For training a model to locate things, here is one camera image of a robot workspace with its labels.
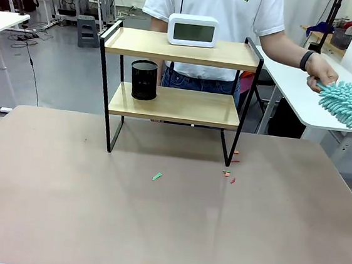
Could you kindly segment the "person's left hand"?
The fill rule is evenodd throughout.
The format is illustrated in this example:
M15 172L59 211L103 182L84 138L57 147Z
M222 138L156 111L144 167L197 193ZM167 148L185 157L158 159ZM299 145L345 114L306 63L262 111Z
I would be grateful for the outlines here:
M309 75L307 78L307 84L309 88L316 93L320 93L321 91L317 86L317 82L321 81L321 83L326 86L337 82L339 78L334 69L318 53L310 55L304 69Z

